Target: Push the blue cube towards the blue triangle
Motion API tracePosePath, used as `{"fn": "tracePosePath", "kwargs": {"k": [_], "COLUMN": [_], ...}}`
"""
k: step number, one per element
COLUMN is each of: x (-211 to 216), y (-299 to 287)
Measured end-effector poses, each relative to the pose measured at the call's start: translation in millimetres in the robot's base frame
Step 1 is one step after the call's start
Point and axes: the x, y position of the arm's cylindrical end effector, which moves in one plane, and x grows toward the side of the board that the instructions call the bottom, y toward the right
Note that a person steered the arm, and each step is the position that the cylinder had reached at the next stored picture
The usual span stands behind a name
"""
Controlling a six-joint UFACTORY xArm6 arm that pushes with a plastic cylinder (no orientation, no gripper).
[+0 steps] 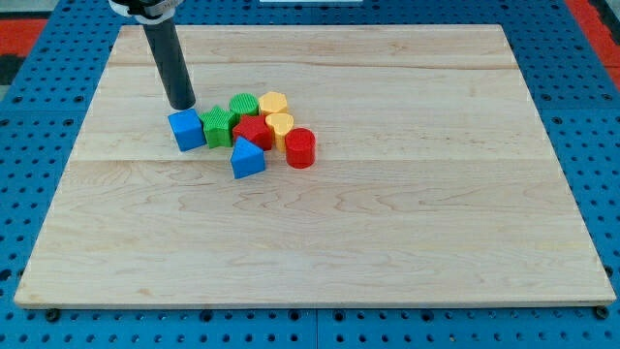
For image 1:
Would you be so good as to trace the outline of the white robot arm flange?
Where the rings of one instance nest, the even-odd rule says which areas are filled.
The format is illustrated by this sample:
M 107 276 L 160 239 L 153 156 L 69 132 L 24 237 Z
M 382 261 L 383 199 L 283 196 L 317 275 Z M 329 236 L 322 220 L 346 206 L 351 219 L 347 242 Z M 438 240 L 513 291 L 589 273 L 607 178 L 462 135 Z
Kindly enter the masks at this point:
M 171 19 L 184 0 L 108 0 L 120 16 L 132 17 L 143 25 L 155 25 Z

